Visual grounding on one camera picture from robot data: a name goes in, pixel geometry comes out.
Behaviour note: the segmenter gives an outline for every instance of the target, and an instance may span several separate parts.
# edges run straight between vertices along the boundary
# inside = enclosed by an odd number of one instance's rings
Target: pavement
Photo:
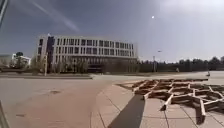
[[[205,78],[203,73],[172,75],[153,78]],[[223,72],[212,72],[205,84],[224,84]],[[160,99],[142,100],[134,95],[131,86],[137,81],[108,86],[96,97],[91,115],[91,128],[221,128],[224,114],[207,112],[204,122],[195,108],[172,104],[161,111],[164,104]]]
[[[205,72],[148,78],[204,76]],[[224,84],[222,80],[224,72],[211,72],[211,76],[208,82]],[[148,99],[142,102],[139,100],[140,97],[134,96],[127,88],[117,86],[119,83],[148,79],[146,77],[114,75],[92,75],[92,77],[92,80],[1,78],[0,99],[10,128],[144,128],[149,125],[160,127],[158,124],[161,127],[179,127],[178,125],[183,123],[188,127],[197,126],[197,123],[193,123],[196,117],[183,114],[184,107],[173,106],[168,109],[169,114],[160,112],[158,108],[163,101]],[[213,122],[218,120],[212,116],[208,119]]]

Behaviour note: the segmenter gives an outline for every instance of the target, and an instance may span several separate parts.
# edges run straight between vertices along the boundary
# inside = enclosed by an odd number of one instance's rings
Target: wooden lattice structure
[[[143,95],[143,99],[159,98],[165,101],[161,110],[169,104],[190,104],[199,108],[200,117],[205,119],[206,112],[224,109],[224,86],[195,84],[192,82],[207,79],[156,79],[135,83],[132,88],[135,94]]]

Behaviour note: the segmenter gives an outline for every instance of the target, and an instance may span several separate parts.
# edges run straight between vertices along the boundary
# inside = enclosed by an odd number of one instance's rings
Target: distant building
[[[82,36],[40,36],[37,60],[41,61],[46,54],[48,68],[62,62],[85,61],[90,72],[113,72],[117,69],[134,72],[133,64],[138,59],[136,44]]]
[[[21,56],[21,60],[25,65],[30,65],[31,58]],[[0,66],[9,67],[10,64],[15,65],[17,63],[16,54],[0,54]]]

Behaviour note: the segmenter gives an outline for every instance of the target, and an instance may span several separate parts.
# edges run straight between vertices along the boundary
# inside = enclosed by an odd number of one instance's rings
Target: sky
[[[224,56],[224,1],[10,0],[0,54],[32,57],[48,33],[133,42],[141,60],[210,59]]]

